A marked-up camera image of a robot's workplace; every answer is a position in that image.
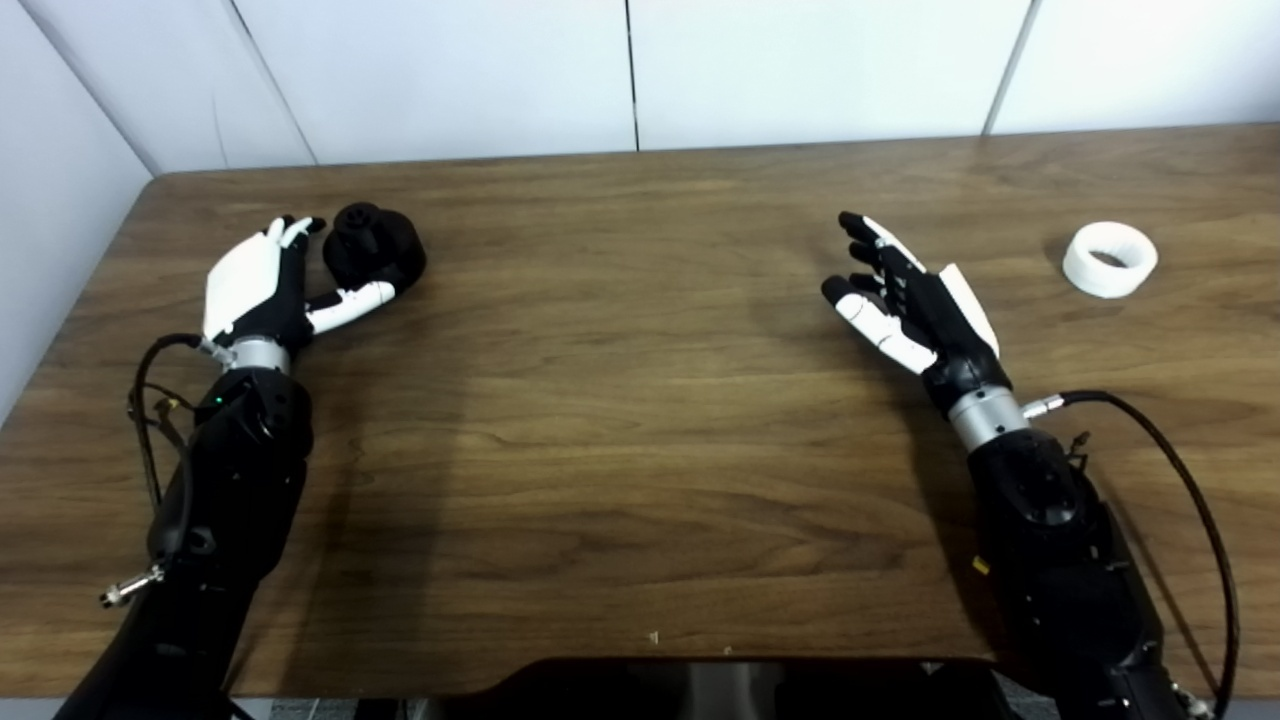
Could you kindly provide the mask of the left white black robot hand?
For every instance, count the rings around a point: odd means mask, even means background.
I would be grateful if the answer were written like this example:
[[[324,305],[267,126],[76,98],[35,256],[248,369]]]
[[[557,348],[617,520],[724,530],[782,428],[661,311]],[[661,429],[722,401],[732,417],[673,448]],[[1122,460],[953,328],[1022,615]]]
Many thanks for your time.
[[[321,218],[278,217],[227,251],[207,274],[204,338],[221,347],[268,338],[294,354],[314,337],[389,304],[421,277],[425,259],[417,243],[369,252],[344,245],[333,231],[324,260],[337,287],[308,297],[308,241],[325,225]]]

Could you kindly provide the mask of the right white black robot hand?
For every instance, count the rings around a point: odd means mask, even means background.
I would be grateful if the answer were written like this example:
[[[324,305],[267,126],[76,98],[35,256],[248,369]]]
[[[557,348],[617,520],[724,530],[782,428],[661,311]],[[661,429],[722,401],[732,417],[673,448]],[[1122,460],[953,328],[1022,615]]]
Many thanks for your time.
[[[841,211],[850,256],[867,272],[832,275],[820,292],[873,348],[922,379],[941,413],[968,395],[1011,389],[1000,343],[960,269],[929,269],[870,217]]]

